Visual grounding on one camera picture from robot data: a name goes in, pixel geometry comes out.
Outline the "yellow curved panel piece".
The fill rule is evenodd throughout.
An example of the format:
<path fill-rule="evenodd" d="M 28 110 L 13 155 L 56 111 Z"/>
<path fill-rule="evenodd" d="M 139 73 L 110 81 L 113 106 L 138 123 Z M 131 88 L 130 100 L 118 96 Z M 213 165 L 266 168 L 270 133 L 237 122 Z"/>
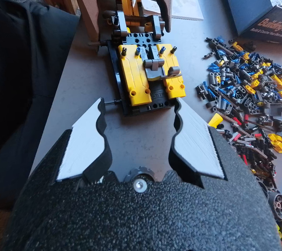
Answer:
<path fill-rule="evenodd" d="M 223 118 L 220 114 L 215 113 L 214 116 L 211 118 L 211 120 L 208 122 L 208 125 L 214 128 L 217 128 L 217 126 L 223 121 Z"/>

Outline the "pile of small brick parts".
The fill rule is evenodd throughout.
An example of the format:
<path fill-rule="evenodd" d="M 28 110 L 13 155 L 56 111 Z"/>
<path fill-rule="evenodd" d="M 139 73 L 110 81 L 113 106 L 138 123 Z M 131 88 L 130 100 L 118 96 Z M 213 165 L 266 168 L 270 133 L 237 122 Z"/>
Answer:
<path fill-rule="evenodd" d="M 207 67 L 208 81 L 197 95 L 218 117 L 216 129 L 268 190 L 277 190 L 276 154 L 281 154 L 281 65 L 234 40 L 207 37 L 216 60 Z"/>

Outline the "yellow black brick model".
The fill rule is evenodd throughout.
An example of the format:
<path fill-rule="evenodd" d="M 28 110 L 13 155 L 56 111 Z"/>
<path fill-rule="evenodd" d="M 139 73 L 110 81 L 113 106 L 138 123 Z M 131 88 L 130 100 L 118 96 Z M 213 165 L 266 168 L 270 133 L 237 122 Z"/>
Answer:
<path fill-rule="evenodd" d="M 165 22 L 158 15 L 144 15 L 141 0 L 116 4 L 116 11 L 103 13 L 113 28 L 111 39 L 89 45 L 108 48 L 124 115 L 173 107 L 186 92 L 177 47 L 161 42 Z"/>

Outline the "grey desk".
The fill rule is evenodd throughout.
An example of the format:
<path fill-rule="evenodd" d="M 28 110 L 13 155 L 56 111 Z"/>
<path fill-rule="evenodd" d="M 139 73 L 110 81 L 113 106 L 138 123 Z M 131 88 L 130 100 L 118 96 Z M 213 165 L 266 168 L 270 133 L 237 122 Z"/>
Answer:
<path fill-rule="evenodd" d="M 205 102 L 196 95 L 195 87 L 207 79 L 207 66 L 215 59 L 202 59 L 209 52 L 206 37 L 222 36 L 225 41 L 235 36 L 231 13 L 226 0 L 198 0 L 203 21 L 172 19 L 170 33 L 162 42 L 177 46 L 176 56 L 186 87 L 184 101 L 205 121 L 212 117 Z M 84 21 L 80 19 L 69 51 L 57 92 L 33 162 L 36 168 L 57 139 L 100 97 L 118 99 L 118 89 L 107 47 L 88 46 Z M 146 166 L 161 180 L 167 170 L 174 109 L 161 109 L 138 116 L 125 117 L 121 106 L 106 107 L 105 120 L 113 156 L 111 170 L 120 180 L 133 168 Z"/>

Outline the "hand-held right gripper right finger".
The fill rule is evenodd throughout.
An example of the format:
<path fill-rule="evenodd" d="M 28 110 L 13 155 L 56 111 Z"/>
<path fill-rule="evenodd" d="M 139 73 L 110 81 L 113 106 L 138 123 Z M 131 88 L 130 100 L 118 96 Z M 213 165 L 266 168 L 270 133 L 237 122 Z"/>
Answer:
<path fill-rule="evenodd" d="M 202 176 L 225 179 L 208 124 L 182 98 L 174 106 L 169 164 L 183 182 L 204 187 Z"/>

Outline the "blue cardboard kit box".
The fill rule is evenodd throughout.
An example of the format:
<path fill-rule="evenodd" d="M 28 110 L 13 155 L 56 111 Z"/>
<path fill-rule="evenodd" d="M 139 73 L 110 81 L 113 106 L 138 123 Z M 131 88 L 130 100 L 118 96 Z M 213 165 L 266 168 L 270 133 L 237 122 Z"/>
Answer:
<path fill-rule="evenodd" d="M 282 8 L 270 0 L 228 0 L 239 36 L 282 42 Z"/>

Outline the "grey sprocket wheel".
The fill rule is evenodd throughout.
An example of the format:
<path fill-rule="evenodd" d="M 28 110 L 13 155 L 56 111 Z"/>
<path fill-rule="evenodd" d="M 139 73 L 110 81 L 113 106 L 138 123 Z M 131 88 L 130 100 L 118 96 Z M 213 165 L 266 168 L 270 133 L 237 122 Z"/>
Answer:
<path fill-rule="evenodd" d="M 139 178 L 144 179 L 146 182 L 157 182 L 155 173 L 150 168 L 143 166 L 130 170 L 125 176 L 124 182 L 132 182 Z"/>

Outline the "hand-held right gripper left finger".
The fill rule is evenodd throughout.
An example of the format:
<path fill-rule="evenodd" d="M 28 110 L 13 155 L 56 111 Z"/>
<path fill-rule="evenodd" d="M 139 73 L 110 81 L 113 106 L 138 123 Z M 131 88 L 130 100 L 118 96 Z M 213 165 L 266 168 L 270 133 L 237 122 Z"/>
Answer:
<path fill-rule="evenodd" d="M 73 125 L 58 169 L 56 181 L 82 176 L 98 182 L 112 164 L 112 154 L 104 134 L 104 98 L 99 98 Z"/>

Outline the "person's black trousers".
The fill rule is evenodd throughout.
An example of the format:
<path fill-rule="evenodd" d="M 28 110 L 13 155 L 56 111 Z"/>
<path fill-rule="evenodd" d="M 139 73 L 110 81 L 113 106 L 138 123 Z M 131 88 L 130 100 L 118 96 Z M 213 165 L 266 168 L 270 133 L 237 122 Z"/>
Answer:
<path fill-rule="evenodd" d="M 10 209 L 37 153 L 79 17 L 0 0 L 0 208 Z"/>

